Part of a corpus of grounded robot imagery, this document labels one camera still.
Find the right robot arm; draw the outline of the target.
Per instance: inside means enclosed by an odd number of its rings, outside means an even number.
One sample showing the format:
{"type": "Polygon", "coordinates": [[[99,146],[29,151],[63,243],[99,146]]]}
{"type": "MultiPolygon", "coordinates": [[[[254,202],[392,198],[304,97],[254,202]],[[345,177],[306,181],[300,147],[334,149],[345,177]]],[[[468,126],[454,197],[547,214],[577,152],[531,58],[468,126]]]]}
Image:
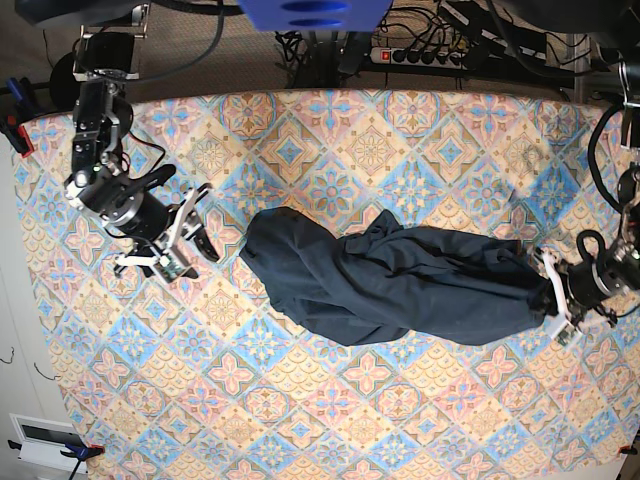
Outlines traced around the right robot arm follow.
{"type": "Polygon", "coordinates": [[[115,275],[137,267],[166,284],[198,278],[179,243],[190,241],[207,260],[218,261],[196,210],[210,185],[191,188],[180,203],[165,205],[152,192],[175,174],[175,165],[158,160],[147,173],[132,177],[123,149],[133,124],[124,89],[140,79],[135,48],[146,36],[149,2],[17,1],[14,6],[22,19],[42,29],[81,28],[72,48],[72,75],[80,86],[65,196],[108,235],[132,241],[129,252],[116,256],[115,275]]]}

